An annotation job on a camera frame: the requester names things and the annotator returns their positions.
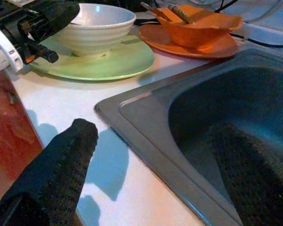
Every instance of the orange bowl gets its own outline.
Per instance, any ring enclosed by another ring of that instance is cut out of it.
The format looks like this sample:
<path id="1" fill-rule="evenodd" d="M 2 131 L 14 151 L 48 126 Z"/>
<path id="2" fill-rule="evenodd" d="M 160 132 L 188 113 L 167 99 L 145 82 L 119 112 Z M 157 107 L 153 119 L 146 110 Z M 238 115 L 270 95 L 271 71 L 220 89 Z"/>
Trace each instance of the orange bowl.
<path id="1" fill-rule="evenodd" d="M 190 5 L 178 6 L 195 24 L 186 24 L 168 8 L 159 8 L 172 22 L 157 17 L 170 38 L 176 44 L 189 48 L 208 48 L 216 40 L 224 37 L 230 31 L 242 27 L 241 16 L 214 13 L 204 8 Z"/>

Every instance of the ceramic bowl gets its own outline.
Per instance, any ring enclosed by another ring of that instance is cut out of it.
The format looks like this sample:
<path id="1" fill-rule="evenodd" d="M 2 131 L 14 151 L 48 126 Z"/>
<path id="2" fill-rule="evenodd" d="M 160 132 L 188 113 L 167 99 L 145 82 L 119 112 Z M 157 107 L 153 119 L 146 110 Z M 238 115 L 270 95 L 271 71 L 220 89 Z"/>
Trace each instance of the ceramic bowl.
<path id="1" fill-rule="evenodd" d="M 135 19 L 135 14 L 124 8 L 80 3 L 77 17 L 55 38 L 79 57 L 97 58 L 121 43 Z"/>
<path id="2" fill-rule="evenodd" d="M 160 8 L 172 22 L 158 17 L 163 28 L 176 44 L 189 48 L 209 48 L 218 39 L 243 25 L 241 16 L 214 13 L 203 8 L 181 5 L 179 8 L 195 24 L 186 24 L 168 8 Z"/>

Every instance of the stainless steel sink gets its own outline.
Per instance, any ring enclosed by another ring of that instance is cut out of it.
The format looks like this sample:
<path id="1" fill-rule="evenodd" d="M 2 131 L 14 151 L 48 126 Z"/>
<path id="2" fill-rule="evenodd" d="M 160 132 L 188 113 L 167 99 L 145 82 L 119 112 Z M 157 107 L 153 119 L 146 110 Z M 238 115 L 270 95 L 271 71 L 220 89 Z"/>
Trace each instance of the stainless steel sink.
<path id="1" fill-rule="evenodd" d="M 206 225 L 242 225 L 204 137 L 211 125 L 230 122 L 283 160 L 283 57 L 246 50 L 96 110 Z"/>

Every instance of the green plate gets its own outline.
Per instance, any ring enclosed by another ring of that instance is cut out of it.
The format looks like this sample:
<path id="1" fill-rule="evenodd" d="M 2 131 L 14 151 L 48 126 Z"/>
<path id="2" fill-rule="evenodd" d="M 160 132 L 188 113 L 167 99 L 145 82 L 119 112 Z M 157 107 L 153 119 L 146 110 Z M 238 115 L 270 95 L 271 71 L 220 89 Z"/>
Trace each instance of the green plate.
<path id="1" fill-rule="evenodd" d="M 96 59 L 74 56 L 72 51 L 61 46 L 53 38 L 42 42 L 58 53 L 54 64 L 39 58 L 30 65 L 48 74 L 63 78 L 87 81 L 116 80 L 136 76 L 149 70 L 154 62 L 151 48 L 134 35 L 127 35 L 124 41 L 106 56 Z"/>

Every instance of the kitchen counter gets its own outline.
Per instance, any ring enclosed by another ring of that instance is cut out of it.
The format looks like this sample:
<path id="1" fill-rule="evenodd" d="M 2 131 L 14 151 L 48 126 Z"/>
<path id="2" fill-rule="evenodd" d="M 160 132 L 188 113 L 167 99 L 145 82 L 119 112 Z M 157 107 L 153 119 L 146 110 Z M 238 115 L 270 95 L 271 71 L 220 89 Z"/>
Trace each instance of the kitchen counter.
<path id="1" fill-rule="evenodd" d="M 249 37 L 261 34 L 261 41 L 273 37 L 277 44 L 283 44 L 283 32 L 255 25 L 244 30 Z M 137 34 L 136 27 L 132 33 Z M 257 48 L 238 42 L 240 50 Z M 87 226 L 203 225 L 94 111 L 95 104 L 105 98 L 208 63 L 153 51 L 155 62 L 148 72 L 120 81 L 72 81 L 29 66 L 17 75 L 8 73 L 44 146 L 76 118 L 96 124 L 98 145 L 77 206 Z"/>

